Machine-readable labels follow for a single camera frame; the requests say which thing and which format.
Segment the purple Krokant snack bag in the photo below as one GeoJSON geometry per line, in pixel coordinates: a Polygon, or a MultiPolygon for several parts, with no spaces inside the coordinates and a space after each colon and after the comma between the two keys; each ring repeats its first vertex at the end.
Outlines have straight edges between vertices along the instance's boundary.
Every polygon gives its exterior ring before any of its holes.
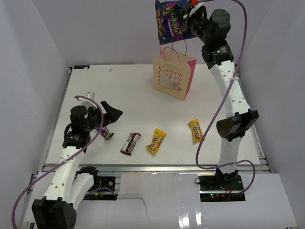
{"type": "Polygon", "coordinates": [[[160,45],[165,45],[181,40],[192,39],[195,36],[190,31],[185,31],[182,25],[179,11],[183,10],[189,1],[155,1],[156,21],[158,29],[158,39],[160,45]]]}

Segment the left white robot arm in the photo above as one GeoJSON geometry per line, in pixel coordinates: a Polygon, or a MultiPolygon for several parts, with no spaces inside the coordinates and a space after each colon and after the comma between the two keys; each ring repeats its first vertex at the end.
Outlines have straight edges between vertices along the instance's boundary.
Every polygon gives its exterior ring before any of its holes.
{"type": "Polygon", "coordinates": [[[77,208],[89,190],[100,187],[95,167],[79,168],[85,156],[90,133],[116,122],[123,114],[105,101],[78,105],[70,111],[70,124],[64,132],[59,168],[41,199],[34,200],[32,213],[39,229],[72,229],[77,208]]]}

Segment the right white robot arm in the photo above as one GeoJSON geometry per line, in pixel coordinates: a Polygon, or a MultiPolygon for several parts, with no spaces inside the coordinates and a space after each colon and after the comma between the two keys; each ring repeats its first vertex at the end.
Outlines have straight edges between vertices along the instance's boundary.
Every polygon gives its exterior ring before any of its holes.
{"type": "Polygon", "coordinates": [[[221,153],[215,168],[215,184],[220,190],[227,190],[237,179],[240,143],[259,117],[258,111],[252,110],[245,100],[236,76],[240,64],[234,62],[226,40],[231,28],[230,19],[230,14],[224,9],[216,9],[207,16],[203,0],[191,0],[183,9],[181,17],[184,30],[203,42],[203,60],[223,98],[217,111],[224,108],[226,118],[216,122],[221,137],[221,153]]]}

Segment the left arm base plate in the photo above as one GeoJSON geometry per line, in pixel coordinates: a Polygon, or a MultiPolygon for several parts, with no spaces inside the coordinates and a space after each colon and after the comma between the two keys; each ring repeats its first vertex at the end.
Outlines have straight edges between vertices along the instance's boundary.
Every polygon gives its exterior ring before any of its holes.
{"type": "MultiPolygon", "coordinates": [[[[102,187],[106,187],[110,189],[112,192],[115,192],[115,184],[116,184],[116,177],[97,176],[93,186],[88,190],[88,192],[92,192],[102,187]]],[[[117,198],[112,194],[112,192],[110,192],[107,189],[98,190],[94,193],[85,196],[84,200],[98,200],[98,201],[116,200],[117,198]]]]}

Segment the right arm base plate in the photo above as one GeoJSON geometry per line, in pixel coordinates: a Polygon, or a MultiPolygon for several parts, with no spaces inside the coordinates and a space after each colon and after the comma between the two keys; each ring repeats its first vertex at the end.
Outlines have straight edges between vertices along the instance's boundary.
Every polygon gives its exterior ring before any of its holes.
{"type": "Polygon", "coordinates": [[[215,176],[199,176],[194,180],[199,186],[200,200],[204,202],[244,202],[245,194],[241,176],[228,183],[220,184],[215,176]]]}

